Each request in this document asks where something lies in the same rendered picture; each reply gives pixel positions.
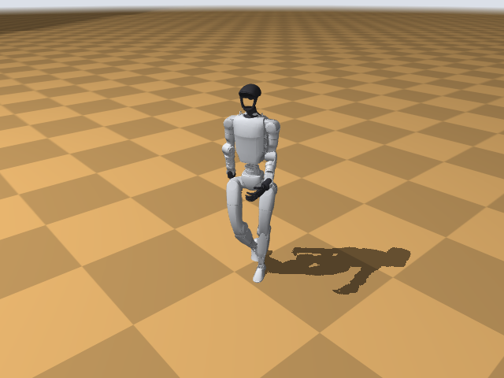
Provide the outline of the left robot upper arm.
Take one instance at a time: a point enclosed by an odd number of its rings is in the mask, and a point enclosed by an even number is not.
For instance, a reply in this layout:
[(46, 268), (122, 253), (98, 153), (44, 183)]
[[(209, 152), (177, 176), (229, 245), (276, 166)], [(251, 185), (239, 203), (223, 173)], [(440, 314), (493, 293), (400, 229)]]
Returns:
[(274, 161), (278, 138), (280, 132), (280, 123), (278, 120), (266, 118), (264, 120), (265, 130), (268, 132), (268, 150), (265, 151), (265, 160)]

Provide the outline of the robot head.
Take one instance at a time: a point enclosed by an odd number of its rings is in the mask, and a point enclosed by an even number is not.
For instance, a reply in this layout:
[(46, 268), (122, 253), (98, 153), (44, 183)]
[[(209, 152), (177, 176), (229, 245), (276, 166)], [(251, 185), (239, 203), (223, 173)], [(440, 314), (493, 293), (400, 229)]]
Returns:
[[(258, 97), (261, 95), (261, 89), (255, 85), (255, 84), (247, 84), (242, 89), (239, 91), (239, 97), (240, 97), (240, 102), (242, 108), (246, 111), (246, 115), (244, 114), (243, 116), (245, 118), (254, 118), (257, 116), (252, 115), (253, 113), (257, 113), (261, 116), (260, 113), (257, 112), (256, 110), (256, 102), (258, 100)], [(248, 98), (249, 100), (254, 100), (254, 103), (252, 106), (244, 106), (243, 104), (243, 98)]]

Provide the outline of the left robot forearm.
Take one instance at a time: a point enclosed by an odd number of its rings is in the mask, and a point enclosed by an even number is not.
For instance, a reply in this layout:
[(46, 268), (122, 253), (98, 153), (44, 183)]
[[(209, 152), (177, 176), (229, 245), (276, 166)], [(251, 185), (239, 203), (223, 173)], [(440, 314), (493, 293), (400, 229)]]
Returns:
[(276, 160), (277, 160), (277, 153), (275, 153), (275, 160), (274, 161), (267, 161), (265, 163), (264, 181), (267, 178), (270, 178), (272, 180), (272, 182), (269, 185), (269, 188), (271, 188), (273, 185), (273, 179), (274, 179), (274, 174), (275, 174), (275, 169), (276, 169)]

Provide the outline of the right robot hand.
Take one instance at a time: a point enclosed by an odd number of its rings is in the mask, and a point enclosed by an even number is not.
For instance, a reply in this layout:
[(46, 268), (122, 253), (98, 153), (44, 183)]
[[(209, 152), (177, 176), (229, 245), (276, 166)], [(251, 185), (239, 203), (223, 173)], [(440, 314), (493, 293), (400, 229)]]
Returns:
[[(235, 175), (236, 175), (236, 174), (235, 174)], [(228, 171), (228, 178), (229, 178), (229, 179), (231, 179), (231, 178), (235, 177), (235, 175), (233, 175), (231, 171)], [(241, 192), (241, 193), (242, 193), (242, 192)]]

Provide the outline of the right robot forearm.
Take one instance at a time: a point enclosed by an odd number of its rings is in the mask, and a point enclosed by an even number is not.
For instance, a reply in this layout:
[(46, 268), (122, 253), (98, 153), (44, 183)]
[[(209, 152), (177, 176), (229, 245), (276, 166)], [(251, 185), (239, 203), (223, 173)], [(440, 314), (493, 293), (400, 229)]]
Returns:
[(235, 154), (227, 155), (226, 153), (224, 153), (224, 158), (226, 161), (226, 168), (227, 168), (226, 173), (228, 174), (228, 171), (231, 171), (232, 174), (235, 175)]

